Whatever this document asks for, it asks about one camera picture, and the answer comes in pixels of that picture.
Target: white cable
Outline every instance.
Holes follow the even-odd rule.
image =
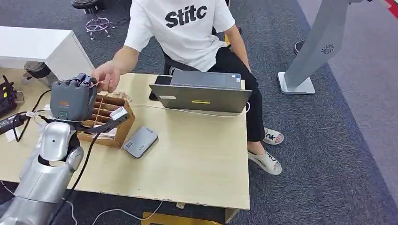
[[[95,218],[94,222],[93,222],[91,225],[94,225],[95,222],[97,221],[98,217],[100,217],[102,214],[107,213],[107,212],[112,212],[112,211],[121,211],[121,212],[123,212],[123,213],[125,213],[125,214],[127,214],[127,215],[129,215],[129,216],[131,216],[131,217],[134,217],[134,218],[136,218],[136,219],[138,219],[138,220],[141,220],[141,221],[147,220],[147,219],[151,218],[151,217],[158,211],[158,209],[161,207],[162,203],[163,203],[163,201],[161,201],[161,203],[160,203],[159,206],[155,209],[155,211],[153,211],[153,213],[152,213],[150,216],[148,216],[147,218],[139,218],[139,217],[136,217],[136,216],[134,216],[134,215],[132,215],[132,214],[130,214],[130,213],[124,211],[124,210],[121,210],[121,209],[113,209],[113,210],[103,211],[102,213],[98,214],[97,218]]]
[[[249,107],[247,108],[246,113],[250,110],[250,103],[247,102],[247,104],[249,104]],[[185,112],[185,113],[193,113],[193,114],[199,114],[199,115],[205,115],[205,116],[215,116],[215,117],[237,117],[237,116],[241,116],[242,115],[240,113],[238,115],[220,116],[220,115],[213,115],[213,114],[208,114],[208,113],[193,112],[193,111],[188,111],[188,110],[185,110],[185,109],[170,109],[170,108],[164,108],[164,107],[154,106],[154,105],[141,105],[141,104],[130,104],[130,105],[148,107],[148,108],[156,108],[156,109],[174,110],[174,111],[180,111],[180,112]]]
[[[8,187],[4,184],[4,182],[3,182],[2,180],[0,180],[0,183],[3,185],[3,187],[4,187],[8,192],[10,192],[12,195],[14,195],[14,193],[13,193],[10,189],[8,189]]]
[[[247,102],[247,104],[248,104],[248,107],[246,109],[246,113],[250,110],[250,102]]]
[[[70,201],[66,201],[70,207],[71,207],[71,215],[72,215],[72,219],[75,221],[75,225],[77,225],[77,219],[75,218],[75,207],[73,206],[73,204]]]

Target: wooden compartment box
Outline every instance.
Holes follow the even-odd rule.
[[[116,128],[116,135],[114,138],[101,139],[100,137],[96,140],[96,144],[102,144],[110,147],[120,148],[124,140],[126,139],[127,134],[130,131],[131,126],[134,123],[135,116],[132,109],[129,106],[129,103],[121,98],[107,97],[103,95],[97,95],[97,98],[94,103],[94,109],[92,112],[92,116],[89,120],[83,121],[83,125],[86,127],[94,127],[95,125],[104,125],[108,121],[111,120],[110,114],[116,109],[123,106],[126,111],[129,113],[130,118],[120,124]],[[79,133],[77,135],[79,140],[92,142],[93,135],[87,133]]]

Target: laptop lid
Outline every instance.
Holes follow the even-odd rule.
[[[149,85],[166,108],[241,113],[251,90],[177,85]]]

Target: white slipper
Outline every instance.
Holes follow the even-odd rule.
[[[283,134],[277,132],[276,130],[271,130],[269,128],[264,128],[264,131],[265,131],[265,129],[267,129],[268,132],[265,133],[265,137],[262,140],[263,142],[270,144],[270,145],[278,145],[284,141],[285,137]],[[275,141],[276,141],[276,138],[278,137],[278,135],[282,136],[282,140],[280,142],[276,143]]]
[[[247,152],[247,154],[250,160],[257,163],[267,173],[279,175],[282,172],[281,164],[268,152],[265,152],[264,155],[254,155],[251,152]]]

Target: man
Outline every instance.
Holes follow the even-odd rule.
[[[134,69],[139,53],[152,36],[175,61],[200,71],[241,74],[246,89],[253,91],[249,98],[251,108],[246,115],[249,158],[268,173],[280,174],[281,165],[264,150],[261,140],[280,144],[283,135],[263,127],[262,96],[225,0],[133,0],[130,15],[123,48],[92,74],[98,81],[104,81],[99,90],[113,92],[116,89],[120,75]],[[225,32],[233,52],[211,34],[213,27],[217,32]]]

